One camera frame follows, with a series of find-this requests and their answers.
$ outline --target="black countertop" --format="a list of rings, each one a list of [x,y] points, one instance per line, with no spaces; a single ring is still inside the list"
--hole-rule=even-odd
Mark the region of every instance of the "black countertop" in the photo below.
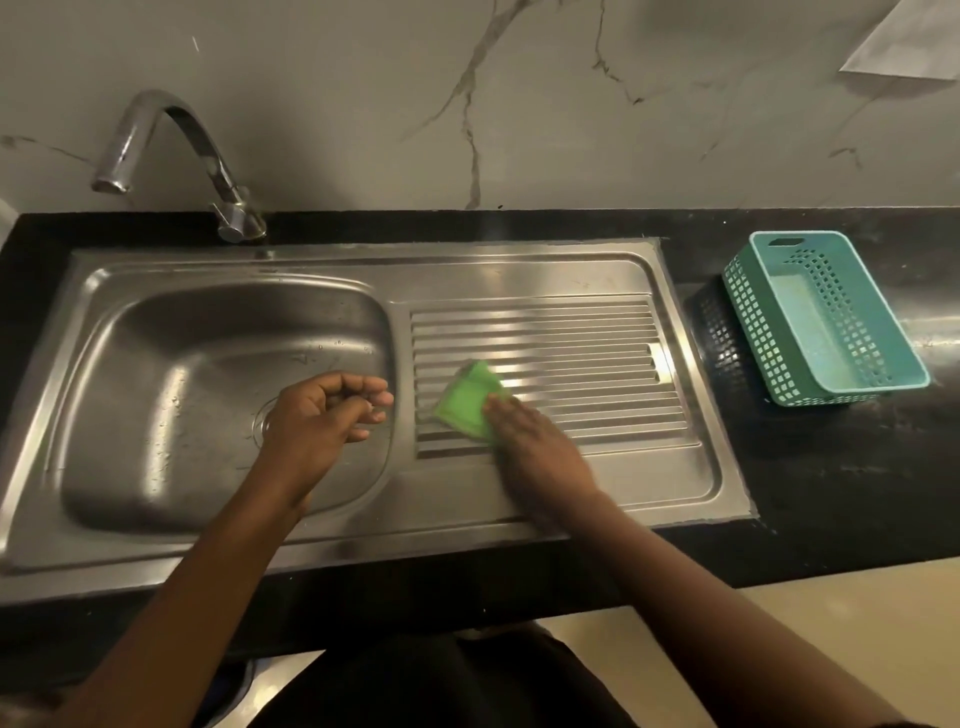
[[[311,212],[269,223],[275,245],[658,236],[759,514],[659,533],[735,587],[960,555],[960,208]],[[756,230],[847,234],[931,386],[851,406],[765,399],[718,278]],[[0,252],[0,425],[72,250],[222,244],[205,213],[22,216]],[[83,677],[150,593],[0,608],[0,692]],[[264,578],[228,655],[621,603],[570,542],[278,573]]]

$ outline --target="paper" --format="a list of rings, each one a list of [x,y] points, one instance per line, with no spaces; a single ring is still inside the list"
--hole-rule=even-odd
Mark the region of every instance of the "paper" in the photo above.
[[[960,0],[900,0],[841,71],[960,78]]]

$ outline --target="faucet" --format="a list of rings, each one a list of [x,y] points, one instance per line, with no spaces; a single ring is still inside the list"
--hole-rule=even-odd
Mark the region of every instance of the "faucet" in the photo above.
[[[197,119],[197,114],[181,99],[166,91],[140,91],[130,101],[113,138],[100,157],[90,183],[93,190],[114,195],[125,195],[130,191],[133,170],[150,143],[156,121],[162,112],[177,122],[177,126],[186,134],[187,141],[203,160],[206,174],[210,176],[222,200],[211,205],[220,221],[217,230],[220,237],[231,243],[239,243],[266,235],[267,224],[252,208],[250,192],[233,179],[227,163]]]

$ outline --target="marble wall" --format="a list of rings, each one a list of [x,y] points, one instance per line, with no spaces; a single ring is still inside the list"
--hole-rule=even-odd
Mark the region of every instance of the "marble wall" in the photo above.
[[[266,208],[960,203],[960,89],[836,71],[894,0],[9,0],[0,199],[200,208],[167,120],[87,190],[134,93],[200,114]]]

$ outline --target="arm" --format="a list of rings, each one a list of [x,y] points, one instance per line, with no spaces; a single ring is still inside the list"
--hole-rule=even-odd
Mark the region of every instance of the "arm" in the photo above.
[[[517,400],[491,398],[504,484],[610,570],[718,725],[869,728],[886,701],[692,559],[635,523],[573,443]]]
[[[387,382],[330,373],[280,393],[263,448],[223,511],[54,715],[57,728],[171,728],[193,719],[253,590],[357,423],[382,422]]]

